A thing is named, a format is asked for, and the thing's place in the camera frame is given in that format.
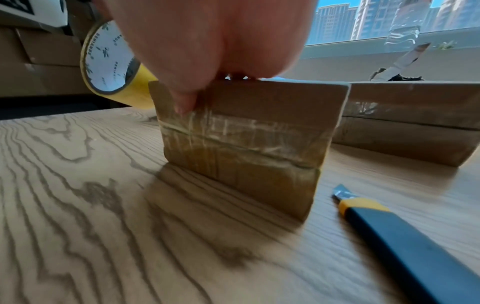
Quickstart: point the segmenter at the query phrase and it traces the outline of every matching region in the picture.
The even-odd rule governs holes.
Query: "adhesive tape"
[[[130,50],[115,21],[95,25],[80,56],[83,81],[95,94],[129,106],[154,106],[149,82],[157,80]]]

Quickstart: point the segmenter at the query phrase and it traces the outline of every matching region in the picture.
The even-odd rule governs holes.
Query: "hand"
[[[217,75],[278,75],[298,58],[318,0],[98,0],[179,114]]]

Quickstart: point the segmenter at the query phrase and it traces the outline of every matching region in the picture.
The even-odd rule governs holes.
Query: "high-rise building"
[[[433,32],[434,23],[439,14],[440,8],[430,8],[428,13],[423,21],[423,24],[420,26],[420,31],[422,33]]]
[[[352,40],[387,36],[402,0],[361,0]]]
[[[350,40],[357,7],[350,4],[318,8],[313,18],[306,44],[320,44]]]
[[[480,26],[479,0],[444,0],[433,25],[435,31]]]

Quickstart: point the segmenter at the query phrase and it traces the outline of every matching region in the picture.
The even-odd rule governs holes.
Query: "skyscraper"
[[[435,31],[480,26],[479,0],[444,0],[433,25]]]
[[[434,23],[439,14],[440,8],[430,8],[420,27],[422,33],[432,32],[434,30]]]
[[[313,18],[306,44],[320,44],[350,40],[357,7],[350,4],[318,8]]]
[[[352,40],[387,36],[402,0],[361,0]]]

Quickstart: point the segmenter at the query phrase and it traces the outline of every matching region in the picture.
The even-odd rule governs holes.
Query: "table surface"
[[[480,159],[332,146],[305,224],[167,164],[154,111],[0,122],[0,303],[403,303],[339,217],[375,198],[480,273]]]

